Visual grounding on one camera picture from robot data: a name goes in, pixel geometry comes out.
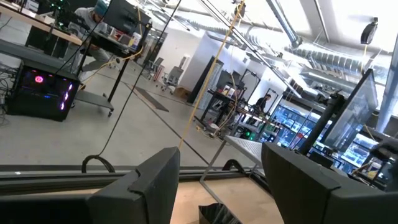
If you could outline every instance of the wooden surface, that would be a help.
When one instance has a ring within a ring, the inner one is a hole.
[[[206,181],[243,224],[283,224],[274,199],[248,178]],[[93,194],[97,190],[55,192]],[[199,224],[199,205],[211,205],[215,199],[199,182],[179,183],[171,224]]]
[[[49,25],[43,24],[40,21],[37,21],[36,19],[34,19],[34,18],[32,18],[32,17],[30,17],[28,15],[21,14],[21,13],[18,13],[16,11],[13,11],[11,9],[8,9],[7,7],[4,7],[2,4],[0,4],[0,13],[7,14],[8,16],[11,16],[13,19],[17,19],[17,20],[19,20],[21,22],[25,22],[27,24],[30,24],[30,25],[32,25],[32,26],[34,26],[36,28],[39,28],[41,30],[44,30],[46,32],[50,32],[50,26]],[[61,32],[59,30],[56,30],[56,29],[54,29],[52,31],[52,34],[56,35],[57,37],[60,37],[60,38],[62,38],[64,40],[67,40],[69,42],[72,42],[74,44],[77,44],[77,45],[81,45],[81,43],[82,43],[82,41],[77,36],[75,36],[73,34],[69,35],[69,34],[63,33],[63,32]]]

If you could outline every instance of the floor mat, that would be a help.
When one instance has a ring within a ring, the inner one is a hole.
[[[147,91],[143,90],[142,88],[136,87],[134,89],[134,92],[139,96],[141,96],[146,103],[148,103],[151,107],[153,107],[153,109],[170,112],[166,107],[164,107],[157,100],[151,97],[150,94]]]

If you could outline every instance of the person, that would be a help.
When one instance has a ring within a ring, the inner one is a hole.
[[[97,32],[106,32],[107,25],[103,22],[103,17],[108,8],[108,5],[104,0],[98,0],[95,7],[89,8],[78,8],[75,11],[75,14],[82,17],[84,19],[85,24],[90,27],[90,30],[85,30],[81,26],[75,23],[70,23],[69,29],[71,33],[75,34],[79,39],[84,41],[89,33],[95,28]],[[68,50],[65,54],[65,60],[68,60],[72,55],[78,50],[79,46],[73,43],[69,43]],[[109,55],[105,52],[105,50],[91,44],[90,49],[88,49],[88,53],[94,57],[95,61],[90,62],[83,66],[82,71],[79,75],[80,80],[85,79],[86,72],[99,69],[104,63],[109,61]],[[77,72],[78,63],[79,63],[80,53],[77,52],[75,58],[71,58],[72,62],[70,64],[71,70],[73,73]]]
[[[256,114],[261,114],[264,112],[264,108],[266,107],[267,101],[271,99],[271,95],[267,94],[264,97],[261,97],[257,100],[257,103],[254,105],[254,112]]]

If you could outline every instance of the concrete floor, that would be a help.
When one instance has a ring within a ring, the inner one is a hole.
[[[139,70],[128,66],[112,100],[115,111],[108,118],[108,109],[83,102],[62,122],[25,116],[6,116],[7,126],[0,128],[0,164],[80,165],[90,154],[103,148],[136,81]],[[85,91],[109,94],[117,77],[116,70],[102,69]],[[114,166],[136,166],[164,147],[178,146],[193,108],[155,87],[155,83],[140,78],[140,88],[163,104],[170,112],[152,109],[133,94],[116,126],[103,157]],[[221,145],[199,133],[195,123],[189,127],[187,144],[181,148],[181,166],[206,166]],[[253,163],[231,146],[226,146],[216,161],[223,166],[228,159],[237,159],[243,166]]]

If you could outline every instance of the pink light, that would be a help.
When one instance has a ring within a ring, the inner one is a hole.
[[[36,76],[35,77],[35,82],[37,82],[37,83],[42,83],[43,82],[43,77],[41,77],[41,76]]]

